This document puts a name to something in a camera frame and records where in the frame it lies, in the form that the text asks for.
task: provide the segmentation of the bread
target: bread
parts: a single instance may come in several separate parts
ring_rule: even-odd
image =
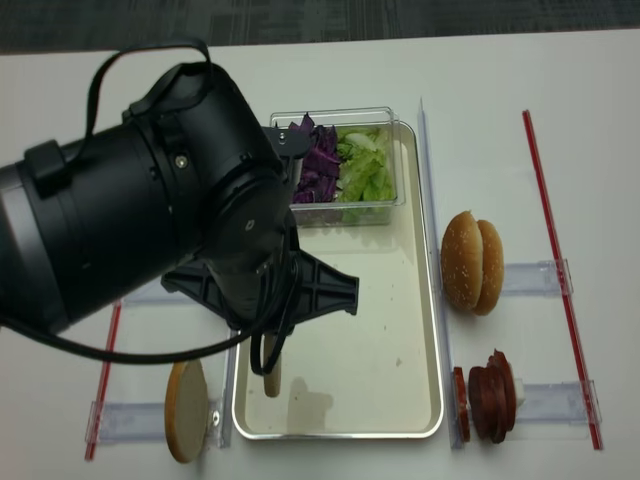
[[[164,406],[164,429],[173,458],[195,460],[204,447],[209,426],[209,396],[199,360],[176,363],[169,376]]]
[[[502,241],[495,227],[471,212],[456,215],[440,252],[442,284],[451,304],[487,315],[498,303],[504,280]]]
[[[473,313],[487,315],[500,298],[504,280],[504,259],[502,241],[496,227],[486,220],[478,220],[478,228],[482,234],[482,290]]]
[[[482,234],[471,212],[449,222],[442,239],[442,283],[449,301],[461,310],[473,309],[482,290]]]

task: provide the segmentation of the sesame seed bun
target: sesame seed bun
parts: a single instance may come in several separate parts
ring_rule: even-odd
[[[442,238],[442,284],[451,304],[487,315],[498,303],[504,280],[502,241],[495,227],[470,212],[456,215]]]
[[[476,315],[487,315],[500,298],[504,280],[502,241],[496,227],[486,220],[478,220],[482,234],[482,290],[478,304],[473,309]]]
[[[482,290],[482,234],[471,212],[449,222],[442,239],[440,266],[449,301],[461,310],[472,310]]]

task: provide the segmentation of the white tray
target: white tray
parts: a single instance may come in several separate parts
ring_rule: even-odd
[[[387,226],[300,230],[302,248],[360,277],[358,314],[304,323],[287,339],[278,398],[238,349],[233,417],[250,439],[424,438],[443,418],[415,134],[401,126],[406,203]]]

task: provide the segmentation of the red rod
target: red rod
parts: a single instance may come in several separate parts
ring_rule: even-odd
[[[536,171],[536,179],[538,180],[538,189],[540,190],[540,199],[542,200],[542,208],[544,210],[544,217],[547,221],[547,230],[549,231],[549,240],[551,241],[551,250],[553,251],[553,258],[558,266],[562,265],[562,252],[560,250],[560,241],[558,240],[558,233],[556,231],[556,224],[553,221],[553,214],[551,212],[551,202],[549,200],[549,193],[547,191],[547,184],[544,180],[544,173],[542,172],[542,163],[540,162],[540,153],[538,151],[538,144],[536,142],[536,134],[533,130],[533,121],[531,120],[531,113],[529,110],[522,112],[522,119],[524,120],[524,128],[527,132],[527,140],[529,141],[529,150],[531,151],[531,160],[533,160],[533,168]],[[573,308],[573,300],[571,299],[571,292],[567,288],[566,280],[564,278],[564,269],[558,268],[558,282],[562,287],[562,302],[564,303],[564,312],[567,317],[567,324],[569,325],[569,335],[571,336],[571,345],[573,346],[573,356],[576,360],[576,366],[578,367],[578,377],[580,384],[582,385],[582,395],[584,398],[584,405],[587,410],[589,420],[589,431],[591,433],[591,441],[595,450],[602,450],[604,448],[602,444],[602,436],[600,434],[600,423],[595,414],[594,405],[595,399],[593,398],[593,392],[591,391],[591,384],[589,382],[589,374],[587,373],[587,364],[582,352],[582,344],[580,343],[580,335],[578,334],[578,322],[576,320],[575,310]]]
[[[118,334],[118,324],[120,323],[120,312],[122,311],[122,302],[117,301],[113,304],[113,312],[111,313],[111,325],[109,325],[109,335],[107,336],[106,350],[113,352],[116,346],[116,335]],[[107,395],[107,384],[109,383],[109,373],[111,372],[111,362],[102,362],[102,371],[100,372],[100,381],[98,382],[98,393],[96,393],[96,410],[93,414],[93,425],[91,426],[91,437],[87,443],[87,450],[84,454],[86,462],[92,462],[96,454],[96,446],[98,444],[98,432],[100,431],[100,420],[102,416],[102,408]]]

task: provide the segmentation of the black robotic arm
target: black robotic arm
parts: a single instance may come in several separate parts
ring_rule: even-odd
[[[102,78],[122,55],[195,48],[93,134]],[[251,337],[251,364],[269,373],[293,327],[357,311],[358,280],[303,252],[289,204],[310,139],[263,128],[198,40],[110,57],[89,89],[82,141],[38,145],[0,169],[0,324],[86,357],[156,364],[218,353]],[[106,352],[56,334],[163,276],[240,333],[175,354]],[[265,365],[264,333],[276,336]]]

